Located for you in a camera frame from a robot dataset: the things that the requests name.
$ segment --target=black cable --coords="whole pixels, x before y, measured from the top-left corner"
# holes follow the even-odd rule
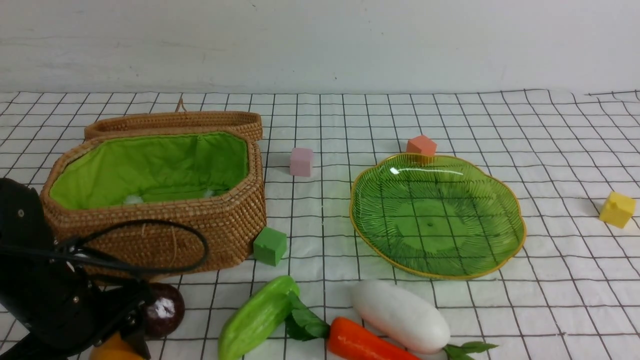
[[[188,266],[181,266],[181,267],[175,267],[175,268],[147,268],[143,266],[127,264],[124,261],[121,261],[117,258],[114,258],[113,256],[102,253],[95,249],[83,248],[83,245],[90,243],[91,241],[96,240],[97,238],[100,238],[101,236],[104,236],[110,233],[111,231],[122,229],[124,227],[129,227],[134,225],[145,225],[145,224],[158,224],[158,225],[168,225],[172,227],[178,227],[179,229],[183,229],[185,231],[188,231],[191,234],[194,234],[198,238],[198,240],[200,240],[200,242],[202,243],[202,247],[203,247],[202,257],[196,263]],[[90,234],[85,238],[80,238],[72,246],[73,246],[72,247],[73,254],[75,253],[82,254],[83,250],[86,250],[86,255],[95,256],[100,253],[103,254],[100,256],[102,259],[75,256],[68,253],[53,252],[49,250],[25,249],[24,247],[13,246],[13,245],[0,245],[0,254],[64,260],[72,264],[97,266],[101,268],[119,270],[119,271],[128,272],[130,274],[139,275],[139,274],[172,274],[172,273],[178,273],[178,272],[189,272],[189,271],[195,270],[200,265],[204,264],[205,260],[207,259],[207,255],[209,253],[207,238],[205,238],[200,231],[197,231],[192,227],[189,227],[180,223],[171,222],[167,220],[154,220],[154,219],[131,220],[131,221],[122,222],[122,223],[110,226],[104,230],[97,231],[93,234]]]

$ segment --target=green pepper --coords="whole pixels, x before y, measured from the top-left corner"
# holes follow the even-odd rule
[[[220,360],[237,360],[267,340],[291,313],[289,294],[300,295],[291,276],[270,281],[227,320],[218,342]]]

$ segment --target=wicker basket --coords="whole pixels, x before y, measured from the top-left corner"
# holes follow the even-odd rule
[[[127,136],[179,135],[228,132],[248,144],[248,175],[233,189],[220,196],[170,202],[151,202],[97,209],[69,210],[49,196],[52,185],[64,169],[95,149],[105,140],[120,138],[122,133],[92,138],[66,152],[55,162],[40,198],[45,218],[58,240],[105,229],[134,219],[161,219],[179,222],[199,230],[209,244],[206,263],[192,272],[219,270],[236,266],[252,252],[251,243],[266,226],[266,205],[262,160],[258,145],[247,135],[220,127],[182,127],[129,130]],[[91,243],[130,264],[152,267],[188,266],[202,256],[202,245],[190,233],[161,225],[147,225],[114,231]],[[124,275],[110,270],[88,268],[91,273]]]
[[[252,142],[262,139],[262,118],[259,114],[245,111],[186,111],[180,99],[174,113],[128,115],[97,121],[84,129],[84,140],[117,133],[128,136],[124,133],[139,129],[201,126],[230,129],[246,135]]]

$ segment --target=glass plate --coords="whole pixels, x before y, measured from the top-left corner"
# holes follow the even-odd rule
[[[365,170],[353,184],[349,212],[380,256],[438,279],[496,271],[527,232],[513,192],[452,156],[400,154]]]

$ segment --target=grid tablecloth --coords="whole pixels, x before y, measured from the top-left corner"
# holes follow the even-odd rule
[[[277,267],[249,259],[220,272],[167,279],[185,301],[182,325],[150,341],[154,359],[217,359],[224,321],[266,281],[291,274],[320,317],[358,319],[348,289],[386,279],[441,310],[452,342],[499,347],[476,359],[640,359],[640,230],[597,219],[612,191],[639,198],[638,92],[548,90],[483,94],[0,94],[0,175],[41,189],[83,127],[123,114],[186,108],[262,115],[268,226],[290,236]],[[438,152],[471,161],[520,199],[525,247],[473,281],[429,281],[393,269],[359,239],[348,217],[351,182],[425,134]],[[293,147],[316,154],[312,177],[291,177]],[[26,333],[0,309],[1,351]],[[280,328],[245,359],[336,359],[322,341]],[[83,354],[80,359],[87,359]]]

